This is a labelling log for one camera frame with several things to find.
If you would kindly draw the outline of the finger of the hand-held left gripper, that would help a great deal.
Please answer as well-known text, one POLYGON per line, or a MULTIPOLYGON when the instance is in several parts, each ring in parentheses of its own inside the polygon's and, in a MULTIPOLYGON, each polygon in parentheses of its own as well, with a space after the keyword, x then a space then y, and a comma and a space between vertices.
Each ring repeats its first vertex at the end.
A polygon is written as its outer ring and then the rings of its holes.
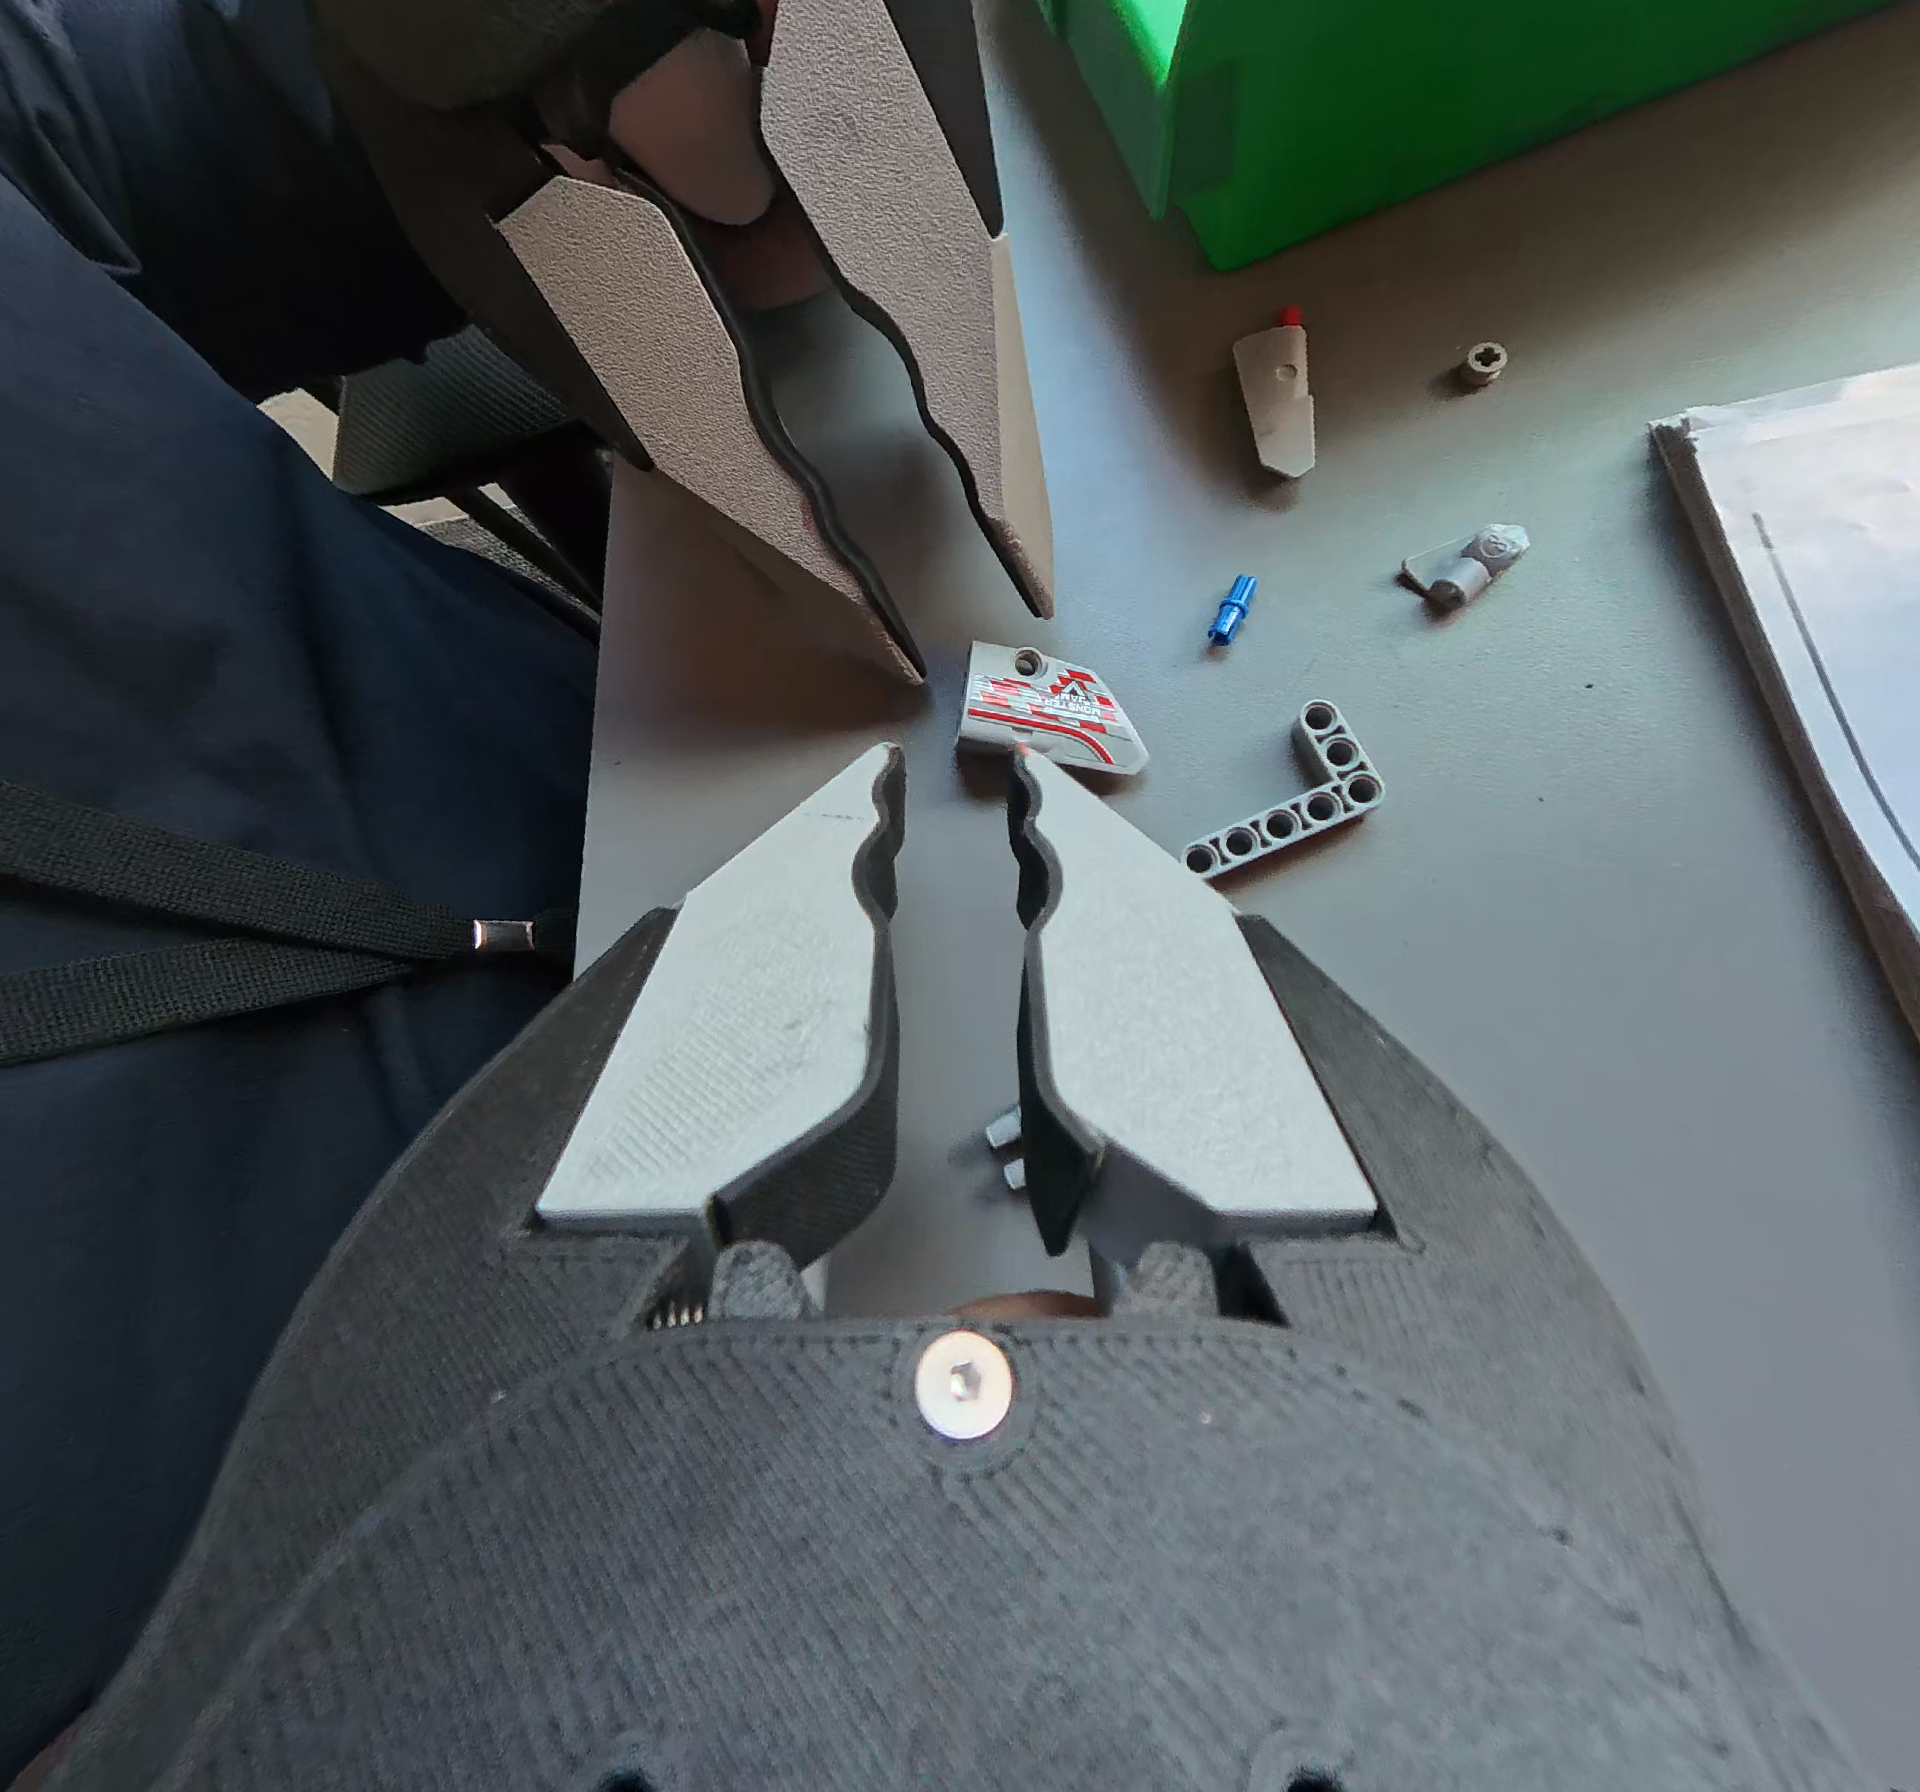
POLYGON ((558 175, 500 221, 500 234, 670 501, 704 511, 826 649, 920 686, 918 645, 784 429, 679 210, 558 175))
POLYGON ((883 0, 781 0, 759 131, 846 302, 896 349, 918 415, 1026 609, 1055 540, 1012 247, 979 210, 883 0))

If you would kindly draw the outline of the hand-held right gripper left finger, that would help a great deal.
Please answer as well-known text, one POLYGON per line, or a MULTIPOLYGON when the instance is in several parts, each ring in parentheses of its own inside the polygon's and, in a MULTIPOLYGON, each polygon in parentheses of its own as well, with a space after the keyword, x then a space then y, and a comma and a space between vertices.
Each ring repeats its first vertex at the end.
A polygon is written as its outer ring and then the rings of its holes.
POLYGON ((879 741, 673 911, 540 1195, 541 1227, 821 1264, 896 1175, 900 745, 879 741))

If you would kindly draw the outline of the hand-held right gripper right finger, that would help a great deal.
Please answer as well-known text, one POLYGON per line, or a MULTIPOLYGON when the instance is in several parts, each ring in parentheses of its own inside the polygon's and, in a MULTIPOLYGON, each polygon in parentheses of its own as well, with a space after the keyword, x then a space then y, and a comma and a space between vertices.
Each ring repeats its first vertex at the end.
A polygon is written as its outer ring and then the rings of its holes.
POLYGON ((1012 756, 1025 1195, 1115 1265, 1375 1227, 1380 1198, 1256 954, 1262 922, 1036 751, 1012 756))

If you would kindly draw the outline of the grey red printed lego panel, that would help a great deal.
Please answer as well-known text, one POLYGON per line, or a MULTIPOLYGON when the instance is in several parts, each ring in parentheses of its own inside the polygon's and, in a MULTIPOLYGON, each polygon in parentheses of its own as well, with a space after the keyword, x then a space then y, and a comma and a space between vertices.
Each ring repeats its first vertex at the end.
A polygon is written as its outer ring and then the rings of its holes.
POLYGON ((1062 768, 1133 777, 1149 750, 1112 689, 1083 662, 974 640, 954 734, 961 753, 1035 750, 1062 768))

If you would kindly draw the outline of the grey angled lego beam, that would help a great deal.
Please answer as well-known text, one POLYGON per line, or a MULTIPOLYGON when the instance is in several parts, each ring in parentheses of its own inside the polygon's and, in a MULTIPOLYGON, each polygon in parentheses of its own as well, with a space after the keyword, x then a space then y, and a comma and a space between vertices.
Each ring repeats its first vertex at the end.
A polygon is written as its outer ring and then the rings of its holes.
POLYGON ((1188 845, 1181 863, 1190 872, 1217 882, 1357 824, 1380 806, 1384 777, 1335 704, 1306 704, 1292 726, 1292 745, 1310 773, 1307 787, 1188 845))

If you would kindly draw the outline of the grey lego panel red pin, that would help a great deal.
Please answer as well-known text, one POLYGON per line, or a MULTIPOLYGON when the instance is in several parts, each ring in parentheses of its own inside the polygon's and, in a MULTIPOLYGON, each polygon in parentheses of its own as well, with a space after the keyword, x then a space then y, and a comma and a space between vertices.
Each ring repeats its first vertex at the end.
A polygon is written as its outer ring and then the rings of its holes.
POLYGON ((1306 313, 1284 304, 1275 321, 1235 340, 1232 359, 1260 465, 1284 481, 1315 465, 1306 313))

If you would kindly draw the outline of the small grey lego connector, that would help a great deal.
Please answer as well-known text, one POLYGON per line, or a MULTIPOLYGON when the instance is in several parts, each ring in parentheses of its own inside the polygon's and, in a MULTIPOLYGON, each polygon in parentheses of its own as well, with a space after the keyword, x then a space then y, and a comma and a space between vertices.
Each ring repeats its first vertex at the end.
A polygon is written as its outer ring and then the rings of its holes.
POLYGON ((1469 537, 1404 557, 1399 580, 1439 615, 1476 602, 1531 548, 1521 525, 1488 521, 1469 537))

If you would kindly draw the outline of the lego instruction booklet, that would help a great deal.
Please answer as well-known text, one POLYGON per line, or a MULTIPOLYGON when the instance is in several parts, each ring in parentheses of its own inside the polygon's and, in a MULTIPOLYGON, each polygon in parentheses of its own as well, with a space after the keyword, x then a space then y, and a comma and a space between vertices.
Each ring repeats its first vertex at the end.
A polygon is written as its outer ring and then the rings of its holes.
POLYGON ((1883 966, 1918 1028, 1918 367, 1650 436, 1883 966))

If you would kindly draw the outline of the person's left hand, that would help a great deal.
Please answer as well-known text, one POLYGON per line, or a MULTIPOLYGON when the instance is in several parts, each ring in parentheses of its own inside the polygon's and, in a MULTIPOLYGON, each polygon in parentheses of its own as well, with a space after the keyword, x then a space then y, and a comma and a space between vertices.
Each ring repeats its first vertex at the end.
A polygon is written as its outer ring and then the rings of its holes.
POLYGON ((750 313, 770 313, 832 289, 804 215, 784 201, 746 227, 722 227, 718 255, 733 299, 750 313))

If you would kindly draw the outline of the grey mesh chair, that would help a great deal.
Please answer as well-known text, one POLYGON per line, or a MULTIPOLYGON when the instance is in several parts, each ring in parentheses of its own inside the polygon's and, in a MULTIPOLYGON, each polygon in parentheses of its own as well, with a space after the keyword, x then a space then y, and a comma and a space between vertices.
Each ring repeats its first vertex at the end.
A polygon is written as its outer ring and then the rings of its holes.
POLYGON ((333 483, 599 642, 611 456, 480 329, 262 405, 333 483))

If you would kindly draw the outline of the person's navy clothing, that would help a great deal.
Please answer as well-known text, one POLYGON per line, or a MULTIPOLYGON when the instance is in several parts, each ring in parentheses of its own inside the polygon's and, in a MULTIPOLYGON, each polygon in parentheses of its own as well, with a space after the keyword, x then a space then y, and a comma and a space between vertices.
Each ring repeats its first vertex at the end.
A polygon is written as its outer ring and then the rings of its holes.
MULTIPOLYGON (((464 914, 574 909, 594 645, 261 408, 460 325, 306 4, 2 14, 5 779, 464 914)), ((129 1658, 327 1253, 558 982, 5 1069, 5 1780, 129 1658)))

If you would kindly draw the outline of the green plastic bin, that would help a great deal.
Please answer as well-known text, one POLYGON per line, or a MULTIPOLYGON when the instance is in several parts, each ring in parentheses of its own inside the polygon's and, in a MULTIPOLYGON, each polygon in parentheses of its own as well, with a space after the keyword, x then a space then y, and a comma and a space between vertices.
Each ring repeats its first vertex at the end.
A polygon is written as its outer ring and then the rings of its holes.
POLYGON ((1897 0, 1036 0, 1141 203, 1240 267, 1897 0))

